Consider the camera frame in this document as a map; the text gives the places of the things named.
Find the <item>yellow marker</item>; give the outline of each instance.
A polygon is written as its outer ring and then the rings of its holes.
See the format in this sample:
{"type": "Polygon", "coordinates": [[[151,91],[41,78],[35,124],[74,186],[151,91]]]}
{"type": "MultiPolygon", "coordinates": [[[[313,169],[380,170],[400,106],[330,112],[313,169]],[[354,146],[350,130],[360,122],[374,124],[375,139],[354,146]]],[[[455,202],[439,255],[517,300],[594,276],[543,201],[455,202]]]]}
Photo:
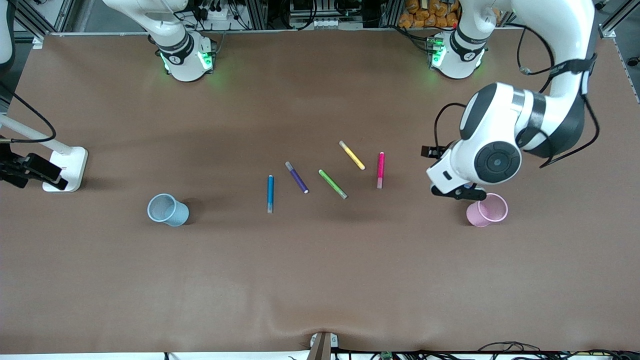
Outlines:
{"type": "Polygon", "coordinates": [[[353,160],[353,162],[356,163],[356,165],[358,165],[360,170],[364,170],[365,169],[364,164],[362,163],[362,161],[360,161],[360,159],[358,159],[358,156],[356,156],[356,154],[354,154],[353,151],[349,149],[347,144],[345,144],[342,140],[340,140],[339,144],[344,149],[344,152],[346,152],[347,155],[349,155],[349,157],[353,160]]]}

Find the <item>purple marker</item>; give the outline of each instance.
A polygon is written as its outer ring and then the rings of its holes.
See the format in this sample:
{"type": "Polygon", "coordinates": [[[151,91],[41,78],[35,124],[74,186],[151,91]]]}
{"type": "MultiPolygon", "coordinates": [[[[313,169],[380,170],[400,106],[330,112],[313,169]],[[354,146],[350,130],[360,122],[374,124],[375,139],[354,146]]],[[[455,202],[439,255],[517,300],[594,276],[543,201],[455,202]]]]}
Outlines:
{"type": "Polygon", "coordinates": [[[296,169],[293,168],[291,163],[287,161],[286,163],[284,163],[284,165],[289,169],[291,176],[293,176],[293,179],[296,181],[296,183],[300,187],[300,190],[302,190],[303,193],[309,193],[309,189],[305,185],[305,182],[302,181],[302,179],[300,179],[300,175],[298,175],[298,173],[296,172],[296,169]]]}

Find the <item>white pole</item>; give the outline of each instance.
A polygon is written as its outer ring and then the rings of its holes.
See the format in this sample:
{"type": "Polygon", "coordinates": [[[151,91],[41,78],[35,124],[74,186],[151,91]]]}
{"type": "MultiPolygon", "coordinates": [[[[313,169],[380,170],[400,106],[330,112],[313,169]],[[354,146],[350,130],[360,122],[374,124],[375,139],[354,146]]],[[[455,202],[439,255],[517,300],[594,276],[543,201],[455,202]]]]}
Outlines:
{"type": "MultiPolygon", "coordinates": [[[[16,133],[25,136],[29,139],[44,139],[47,138],[47,135],[39,131],[35,131],[30,127],[23,125],[10,117],[0,114],[0,125],[6,126],[9,129],[15,131],[16,133]]],[[[58,152],[62,155],[70,155],[72,149],[69,146],[57,141],[57,140],[49,140],[48,142],[41,142],[40,144],[50,148],[51,150],[58,152]]]]}

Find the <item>plastic cup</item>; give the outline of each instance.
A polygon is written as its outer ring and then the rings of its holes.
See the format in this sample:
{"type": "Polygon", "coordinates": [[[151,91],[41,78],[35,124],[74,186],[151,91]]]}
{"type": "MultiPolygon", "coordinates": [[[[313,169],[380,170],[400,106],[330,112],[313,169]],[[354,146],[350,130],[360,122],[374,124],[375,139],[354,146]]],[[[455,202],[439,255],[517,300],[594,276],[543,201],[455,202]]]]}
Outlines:
{"type": "Polygon", "coordinates": [[[503,221],[509,213],[507,202],[498,194],[488,193],[486,199],[467,208],[467,219],[473,226],[485,227],[503,221]]]}
{"type": "Polygon", "coordinates": [[[154,196],[147,206],[147,215],[155,222],[164,222],[169,226],[180,226],[189,218],[189,208],[175,197],[161,193],[154,196]]]}

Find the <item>blue marker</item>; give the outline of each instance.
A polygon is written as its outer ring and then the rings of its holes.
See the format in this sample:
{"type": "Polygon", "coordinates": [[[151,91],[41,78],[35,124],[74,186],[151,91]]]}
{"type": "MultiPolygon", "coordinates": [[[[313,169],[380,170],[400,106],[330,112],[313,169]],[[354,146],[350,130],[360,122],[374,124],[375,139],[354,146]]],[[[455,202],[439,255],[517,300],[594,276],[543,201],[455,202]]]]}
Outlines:
{"type": "Polygon", "coordinates": [[[300,188],[300,190],[302,190],[303,193],[309,193],[309,189],[305,185],[305,182],[302,181],[302,179],[300,179],[300,175],[298,175],[298,172],[296,171],[296,169],[293,168],[293,165],[291,165],[291,163],[288,161],[284,163],[284,165],[289,169],[289,173],[291,173],[291,176],[293,176],[293,179],[298,184],[298,187],[300,188]]]}
{"type": "Polygon", "coordinates": [[[267,180],[267,214],[273,214],[273,175],[267,180]]]}

